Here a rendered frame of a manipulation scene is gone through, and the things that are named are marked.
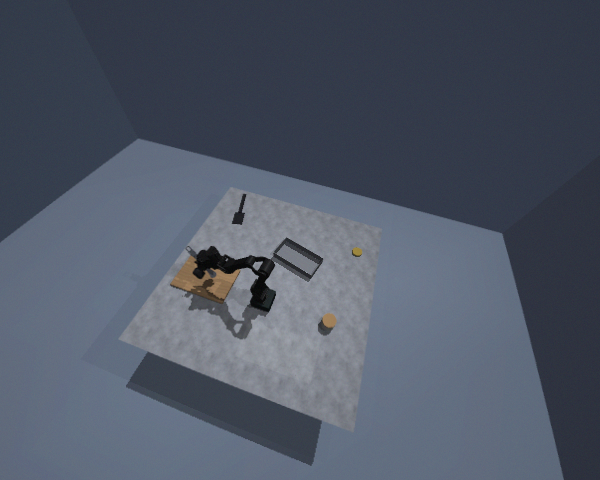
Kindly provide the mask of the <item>light brown wooden board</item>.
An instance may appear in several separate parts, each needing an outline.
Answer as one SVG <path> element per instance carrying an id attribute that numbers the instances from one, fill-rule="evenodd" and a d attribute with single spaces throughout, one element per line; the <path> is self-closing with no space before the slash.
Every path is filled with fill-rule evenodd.
<path id="1" fill-rule="evenodd" d="M 230 289 L 232 288 L 240 270 L 236 270 L 232 274 L 225 274 L 221 270 L 213 270 L 216 276 L 211 278 L 205 270 L 202 279 L 198 279 L 194 274 L 194 270 L 198 267 L 197 261 L 192 255 L 181 268 L 179 273 L 171 282 L 171 286 L 207 298 L 208 300 L 223 304 Z M 198 261 L 197 261 L 198 262 Z"/>

